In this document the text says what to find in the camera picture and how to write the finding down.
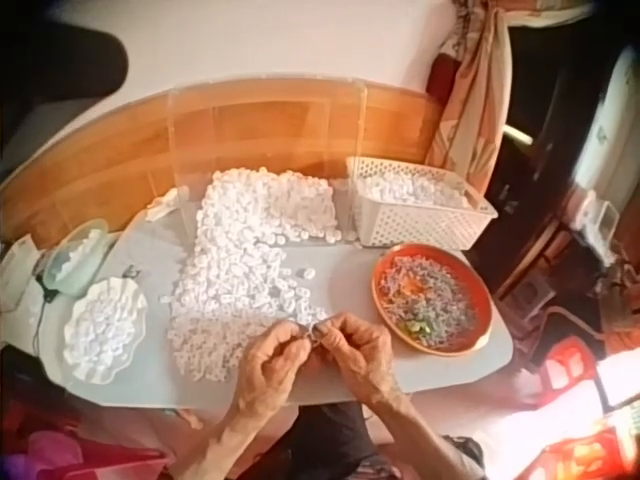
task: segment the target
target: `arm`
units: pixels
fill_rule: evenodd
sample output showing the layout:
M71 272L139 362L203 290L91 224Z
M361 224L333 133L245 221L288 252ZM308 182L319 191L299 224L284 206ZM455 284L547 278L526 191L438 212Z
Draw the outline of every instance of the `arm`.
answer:
M289 397L311 342L299 325L279 322L245 351L232 406L206 450L176 480L223 480L225 475Z
M351 392L385 424L420 478L484 478L473 460L426 425L400 391L393 375L391 336L386 328L347 314L322 322L317 330Z

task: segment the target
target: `person's left hand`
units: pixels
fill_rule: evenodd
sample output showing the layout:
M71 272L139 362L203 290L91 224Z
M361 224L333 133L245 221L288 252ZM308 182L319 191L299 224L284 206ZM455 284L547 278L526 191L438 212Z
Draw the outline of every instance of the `person's left hand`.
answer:
M238 371L233 408L261 428L285 404L311 342L300 325L280 321L250 344Z

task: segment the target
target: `table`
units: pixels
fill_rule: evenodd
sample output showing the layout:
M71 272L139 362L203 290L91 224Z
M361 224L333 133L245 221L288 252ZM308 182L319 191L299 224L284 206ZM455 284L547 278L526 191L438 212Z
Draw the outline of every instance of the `table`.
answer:
M228 382L194 382L178 372L165 338L169 306L159 298L169 295L189 250L182 213L175 211L149 223L139 216L120 236L101 267L97 280L121 276L131 264L142 273L137 278L149 302L147 334L133 362L108 385L92 385L73 377L62 359L63 326L70 318L72 298L58 296L47 305L41 331L40 356L47 375L69 392L104 406L193 408L217 410L232 399L235 378ZM312 301L328 312L348 310L377 322L370 293L370 274L383 249L352 244L309 243L287 246L285 267L313 267ZM25 326L33 328L28 322ZM457 358L425 355L394 338L395 372L407 393L474 382L507 364L513 354L511 336L493 306L491 333L479 351ZM319 404L351 399L336 370L302 372L290 403Z

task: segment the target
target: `white plastic basket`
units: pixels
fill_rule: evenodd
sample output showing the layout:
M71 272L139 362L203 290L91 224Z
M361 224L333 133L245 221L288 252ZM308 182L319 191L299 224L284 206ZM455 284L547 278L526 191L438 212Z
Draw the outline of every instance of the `white plastic basket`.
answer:
M347 168L355 191L354 220L364 246L413 242L447 250L468 250L498 216L477 190L448 170L369 157L349 157ZM384 203L368 198L358 189L357 179L386 172L425 175L445 182L467 198L470 208Z

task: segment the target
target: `orange plate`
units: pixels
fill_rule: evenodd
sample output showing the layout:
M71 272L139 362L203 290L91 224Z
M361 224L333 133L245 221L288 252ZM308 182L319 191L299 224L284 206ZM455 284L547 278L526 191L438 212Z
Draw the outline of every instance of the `orange plate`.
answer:
M416 342L400 330L396 324L387 317L384 309L382 308L381 299L383 295L378 286L380 285L384 272L389 269L394 258L414 256L423 256L449 268L454 277L460 282L462 288L466 289L467 294L471 298L471 304L473 305L473 310L476 314L475 328L462 332L455 345L450 348L435 350ZM453 357L477 350L483 347L487 343L487 340L489 340L492 309L491 297L487 287L478 274L474 272L469 265L445 250L420 244L404 244L389 249L389 251L385 253L376 264L373 271L373 277L371 278L371 291L373 293L373 299L376 302L376 307L378 307L378 311L387 326L402 340L422 352L444 357Z

